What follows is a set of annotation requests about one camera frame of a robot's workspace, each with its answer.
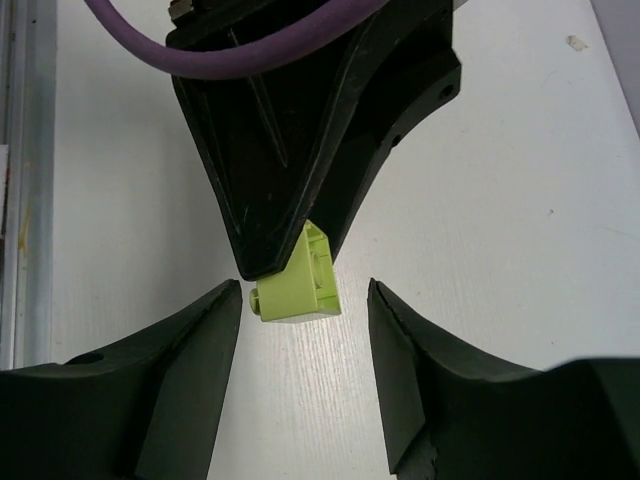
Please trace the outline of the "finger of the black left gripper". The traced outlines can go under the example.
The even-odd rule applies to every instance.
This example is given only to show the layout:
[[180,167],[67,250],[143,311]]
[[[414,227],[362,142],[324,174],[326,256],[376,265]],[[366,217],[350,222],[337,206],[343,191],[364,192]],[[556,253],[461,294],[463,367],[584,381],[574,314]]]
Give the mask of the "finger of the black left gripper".
[[391,1],[274,70],[223,81],[173,78],[244,279],[286,266],[380,66],[397,51],[452,48],[452,33],[451,2]]
[[454,50],[395,52],[362,93],[311,211],[336,258],[355,216],[393,148],[459,93]]

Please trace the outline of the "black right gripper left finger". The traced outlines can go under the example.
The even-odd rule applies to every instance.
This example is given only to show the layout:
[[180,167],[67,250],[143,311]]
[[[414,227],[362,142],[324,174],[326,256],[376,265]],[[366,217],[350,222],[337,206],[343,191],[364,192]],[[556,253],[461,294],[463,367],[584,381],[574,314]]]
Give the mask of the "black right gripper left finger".
[[64,364],[1,374],[5,479],[204,479],[241,319],[228,280]]

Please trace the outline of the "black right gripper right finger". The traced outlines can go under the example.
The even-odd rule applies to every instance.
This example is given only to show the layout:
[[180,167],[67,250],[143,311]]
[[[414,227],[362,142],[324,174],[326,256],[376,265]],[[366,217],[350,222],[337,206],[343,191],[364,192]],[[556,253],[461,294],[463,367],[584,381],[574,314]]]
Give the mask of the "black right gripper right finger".
[[637,359],[583,358],[538,371],[447,332],[378,280],[367,303],[395,477],[638,477]]

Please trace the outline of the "yellow-green small lego half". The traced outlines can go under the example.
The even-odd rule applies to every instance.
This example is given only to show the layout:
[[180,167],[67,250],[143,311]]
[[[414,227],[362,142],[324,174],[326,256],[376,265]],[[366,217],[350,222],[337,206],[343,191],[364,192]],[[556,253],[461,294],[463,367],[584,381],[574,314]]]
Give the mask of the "yellow-green small lego half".
[[249,294],[249,305],[263,322],[305,315],[340,315],[327,235],[307,220],[285,269],[258,280]]

